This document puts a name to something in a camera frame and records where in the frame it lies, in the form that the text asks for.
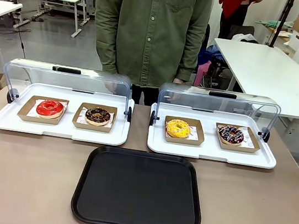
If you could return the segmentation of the person's right hand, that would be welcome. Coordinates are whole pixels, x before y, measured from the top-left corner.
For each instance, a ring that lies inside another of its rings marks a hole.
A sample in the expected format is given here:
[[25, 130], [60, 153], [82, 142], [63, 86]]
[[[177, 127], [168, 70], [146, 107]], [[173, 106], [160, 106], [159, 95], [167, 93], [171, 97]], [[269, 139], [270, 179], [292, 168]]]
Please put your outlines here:
[[116, 94], [117, 84], [115, 82], [107, 81], [104, 83], [104, 85], [110, 92]]

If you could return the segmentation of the person's left hand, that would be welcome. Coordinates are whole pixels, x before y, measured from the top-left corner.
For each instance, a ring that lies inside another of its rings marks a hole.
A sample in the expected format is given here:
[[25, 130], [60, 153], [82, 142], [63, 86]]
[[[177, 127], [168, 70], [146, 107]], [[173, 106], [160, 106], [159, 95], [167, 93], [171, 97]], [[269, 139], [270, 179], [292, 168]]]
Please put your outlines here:
[[184, 84], [181, 79], [175, 78], [169, 88], [169, 102], [174, 102], [180, 97], [180, 85]]

